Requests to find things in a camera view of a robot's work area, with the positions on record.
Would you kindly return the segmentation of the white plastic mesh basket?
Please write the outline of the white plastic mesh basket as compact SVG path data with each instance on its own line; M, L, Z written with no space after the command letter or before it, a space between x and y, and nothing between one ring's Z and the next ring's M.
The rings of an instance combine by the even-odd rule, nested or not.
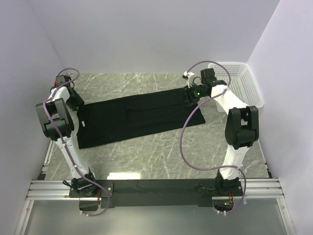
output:
M228 70L231 76L230 90L249 106L262 108L264 99L257 84L256 78L247 63L219 62Z

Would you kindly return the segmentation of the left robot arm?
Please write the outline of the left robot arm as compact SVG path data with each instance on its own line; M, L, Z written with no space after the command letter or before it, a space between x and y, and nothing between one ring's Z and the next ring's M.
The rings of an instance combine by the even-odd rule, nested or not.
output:
M51 139L61 150L71 171L70 187L73 194L81 197L94 197L99 192L95 175L83 162L74 138L74 122L69 110L78 111L84 104L74 89L69 75L58 74L50 89L50 96L35 106L44 135Z

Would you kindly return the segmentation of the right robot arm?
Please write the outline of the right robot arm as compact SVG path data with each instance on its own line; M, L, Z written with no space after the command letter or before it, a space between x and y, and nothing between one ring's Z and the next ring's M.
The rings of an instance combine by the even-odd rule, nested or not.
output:
M241 187L239 168L246 153L259 138L258 108L241 101L225 81L216 78L213 68L203 69L200 74L200 85L190 82L194 76L192 72L183 74L183 78L187 79L183 100L185 104L196 105L201 98L209 97L227 114L224 132L227 151L222 168L215 178L215 186L208 191L228 195Z

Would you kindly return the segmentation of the black t-shirt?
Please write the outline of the black t-shirt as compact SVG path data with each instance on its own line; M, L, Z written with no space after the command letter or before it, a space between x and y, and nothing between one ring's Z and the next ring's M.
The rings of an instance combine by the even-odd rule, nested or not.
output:
M183 88L83 105L77 112L80 149L180 129L196 105Z

